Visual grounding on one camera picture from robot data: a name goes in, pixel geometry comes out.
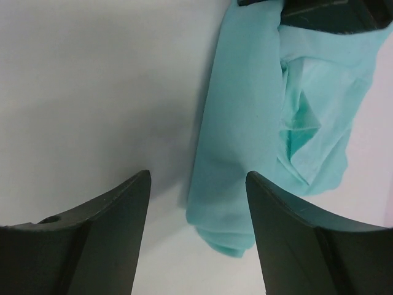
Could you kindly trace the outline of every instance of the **light blue fabric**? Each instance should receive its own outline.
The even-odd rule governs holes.
[[[187,220],[231,256],[254,244],[247,172],[297,195],[339,185],[351,122],[392,29],[338,36],[279,26],[281,10],[282,1],[234,1],[212,69]]]

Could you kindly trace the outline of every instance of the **folded cloth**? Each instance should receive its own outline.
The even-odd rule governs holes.
[[[297,195],[340,184],[351,122],[392,30],[344,36],[280,26],[281,10],[281,0],[233,1],[214,59],[187,220],[230,256],[255,241],[247,172]]]

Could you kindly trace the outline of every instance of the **black plastic part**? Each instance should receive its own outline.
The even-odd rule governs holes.
[[[238,0],[246,6],[265,0]],[[335,34],[381,30],[393,21],[393,0],[287,0],[281,24]]]
[[[325,211],[256,172],[246,187],[267,295],[393,294],[393,229]]]
[[[130,295],[150,183],[142,171],[39,224],[0,227],[0,294]]]

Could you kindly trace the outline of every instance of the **white surface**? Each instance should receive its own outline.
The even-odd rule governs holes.
[[[262,294],[256,250],[210,250],[181,208],[228,0],[0,0],[0,224],[39,221],[152,171],[133,295]],[[393,38],[336,192],[309,198],[381,224],[392,176]]]

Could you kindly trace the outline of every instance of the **towel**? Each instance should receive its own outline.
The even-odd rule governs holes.
[[[234,257],[255,242],[247,172],[301,196],[340,185],[352,120],[392,30],[335,35],[281,26],[282,7],[231,3],[203,114],[187,221]]]

